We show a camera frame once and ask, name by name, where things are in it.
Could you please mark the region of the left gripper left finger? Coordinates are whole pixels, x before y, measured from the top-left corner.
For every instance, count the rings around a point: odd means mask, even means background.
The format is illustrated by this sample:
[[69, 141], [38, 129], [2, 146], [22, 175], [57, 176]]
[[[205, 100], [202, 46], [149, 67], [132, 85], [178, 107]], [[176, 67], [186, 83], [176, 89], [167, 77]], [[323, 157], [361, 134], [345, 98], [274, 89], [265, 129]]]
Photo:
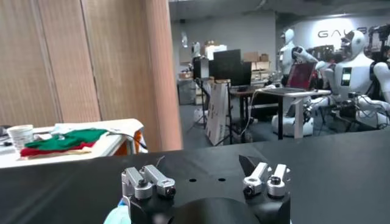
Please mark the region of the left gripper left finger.
[[122, 202], [130, 209], [131, 201], [146, 201], [157, 194], [162, 199], [172, 200], [176, 195], [176, 181], [167, 177], [158, 168], [165, 156], [155, 164], [146, 164], [141, 169], [128, 167], [121, 173]]

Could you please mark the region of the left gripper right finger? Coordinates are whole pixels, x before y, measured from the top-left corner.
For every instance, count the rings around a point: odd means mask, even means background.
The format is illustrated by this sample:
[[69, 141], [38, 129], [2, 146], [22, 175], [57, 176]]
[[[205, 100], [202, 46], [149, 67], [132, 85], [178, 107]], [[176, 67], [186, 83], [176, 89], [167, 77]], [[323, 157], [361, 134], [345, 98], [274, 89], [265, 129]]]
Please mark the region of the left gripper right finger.
[[277, 164], [273, 169], [268, 163], [254, 160], [249, 156], [239, 156], [239, 163], [245, 177], [243, 194], [247, 198], [266, 192], [272, 198], [282, 198], [288, 193], [289, 168]]

